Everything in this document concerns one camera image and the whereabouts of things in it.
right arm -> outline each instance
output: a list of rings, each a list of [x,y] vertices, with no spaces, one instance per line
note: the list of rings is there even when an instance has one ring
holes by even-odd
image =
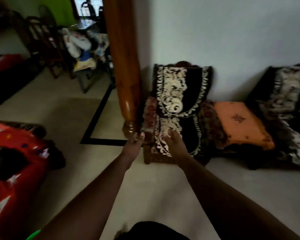
[[[214,229],[225,239],[298,239],[300,237],[256,202],[235,190],[196,161],[176,131],[164,138],[171,156],[189,184]]]

forearm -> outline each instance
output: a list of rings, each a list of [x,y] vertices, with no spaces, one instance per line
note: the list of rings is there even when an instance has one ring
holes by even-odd
[[[99,239],[127,168],[122,156],[117,157],[43,228],[36,239]]]
[[[222,240],[300,239],[267,210],[214,176],[190,155],[177,162]]]

left arm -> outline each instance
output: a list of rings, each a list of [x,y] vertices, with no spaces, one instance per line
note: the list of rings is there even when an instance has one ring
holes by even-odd
[[[144,134],[129,138],[120,155],[46,225],[35,240],[98,240],[125,172],[140,152]]]

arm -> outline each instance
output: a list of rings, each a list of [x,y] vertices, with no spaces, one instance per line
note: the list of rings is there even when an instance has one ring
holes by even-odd
[[[46,225],[35,240],[98,240],[125,172],[140,152],[144,133],[129,138],[120,155]]]
[[[267,210],[214,176],[188,152],[176,131],[164,138],[184,171],[219,237],[224,239],[300,239]]]

wooden pillar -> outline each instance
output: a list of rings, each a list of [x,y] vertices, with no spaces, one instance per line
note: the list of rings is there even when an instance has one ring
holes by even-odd
[[[110,52],[126,137],[138,129],[140,66],[132,0],[103,0]]]

